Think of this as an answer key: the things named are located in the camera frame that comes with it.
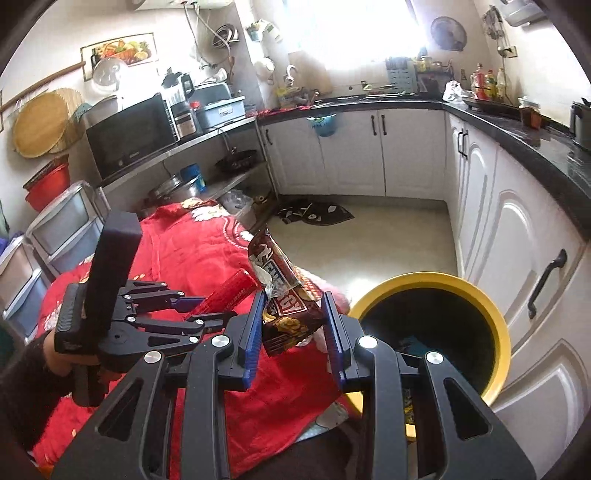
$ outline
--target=window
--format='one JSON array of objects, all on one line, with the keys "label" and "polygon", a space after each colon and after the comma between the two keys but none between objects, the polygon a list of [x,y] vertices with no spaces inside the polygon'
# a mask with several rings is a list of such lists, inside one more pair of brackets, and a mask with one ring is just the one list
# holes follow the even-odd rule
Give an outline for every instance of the window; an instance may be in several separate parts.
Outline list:
[{"label": "window", "polygon": [[407,0],[284,2],[297,49],[309,52],[329,69],[414,57],[425,44]]}]

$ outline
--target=tile floor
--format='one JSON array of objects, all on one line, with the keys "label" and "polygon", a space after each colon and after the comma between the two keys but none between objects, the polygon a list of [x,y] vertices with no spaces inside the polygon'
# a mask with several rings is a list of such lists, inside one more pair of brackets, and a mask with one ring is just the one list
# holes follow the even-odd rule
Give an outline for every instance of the tile floor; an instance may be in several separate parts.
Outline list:
[{"label": "tile floor", "polygon": [[338,225],[284,224],[269,230],[290,260],[339,287],[351,305],[388,278],[414,271],[456,275],[449,215],[443,209],[341,203],[355,218]]}]

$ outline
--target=cabinet door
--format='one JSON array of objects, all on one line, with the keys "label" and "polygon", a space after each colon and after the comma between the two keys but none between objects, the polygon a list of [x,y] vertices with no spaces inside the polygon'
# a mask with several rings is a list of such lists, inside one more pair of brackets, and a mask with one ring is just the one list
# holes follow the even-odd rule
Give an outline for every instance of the cabinet door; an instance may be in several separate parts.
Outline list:
[{"label": "cabinet door", "polygon": [[380,110],[388,197],[444,199],[445,113],[437,110]]},{"label": "cabinet door", "polygon": [[[544,321],[583,254],[584,242],[542,185],[499,148],[491,211],[482,249],[468,280],[483,290],[505,317],[514,350]],[[555,269],[535,301],[527,302],[546,266],[564,248],[568,260]]]},{"label": "cabinet door", "polygon": [[264,125],[261,130],[279,193],[328,194],[318,136],[308,120]]},{"label": "cabinet door", "polygon": [[468,131],[465,142],[467,158],[464,158],[460,174],[463,188],[459,217],[460,234],[456,240],[459,242],[458,275],[462,278],[467,278],[482,240],[491,203],[497,148],[497,144],[479,130],[471,128]]},{"label": "cabinet door", "polygon": [[516,351],[493,405],[541,478],[589,409],[591,249],[539,329]]},{"label": "cabinet door", "polygon": [[384,161],[377,112],[339,113],[336,122],[334,135],[319,137],[330,193],[383,197]]},{"label": "cabinet door", "polygon": [[459,236],[460,201],[462,198],[462,167],[463,157],[460,153],[460,133],[464,132],[464,122],[458,117],[447,113],[447,161],[445,172],[446,194],[445,201],[452,222],[454,238]]}]

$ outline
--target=red bucket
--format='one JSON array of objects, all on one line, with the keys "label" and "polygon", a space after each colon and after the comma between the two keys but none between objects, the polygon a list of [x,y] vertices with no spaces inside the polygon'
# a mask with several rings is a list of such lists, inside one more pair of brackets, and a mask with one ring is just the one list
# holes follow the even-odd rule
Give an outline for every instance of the red bucket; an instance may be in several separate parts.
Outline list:
[{"label": "red bucket", "polygon": [[41,212],[60,193],[65,192],[69,186],[70,172],[68,171],[68,164],[64,163],[51,170],[33,185],[25,200],[36,211]]}]

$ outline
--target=metal bolt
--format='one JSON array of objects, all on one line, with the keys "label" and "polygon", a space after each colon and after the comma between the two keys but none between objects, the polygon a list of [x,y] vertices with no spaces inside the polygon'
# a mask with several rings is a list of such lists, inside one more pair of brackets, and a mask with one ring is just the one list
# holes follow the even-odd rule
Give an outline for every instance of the metal bolt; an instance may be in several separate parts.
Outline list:
[{"label": "metal bolt", "polygon": [[427,354],[427,362],[438,365],[443,362],[443,355],[439,352],[429,352]]},{"label": "metal bolt", "polygon": [[230,339],[225,335],[218,335],[212,338],[212,345],[218,348],[226,346],[230,343]]},{"label": "metal bolt", "polygon": [[151,351],[144,355],[144,362],[147,364],[157,364],[162,360],[162,354],[157,351]]},{"label": "metal bolt", "polygon": [[371,335],[363,335],[357,341],[363,348],[376,348],[378,346],[378,341]]}]

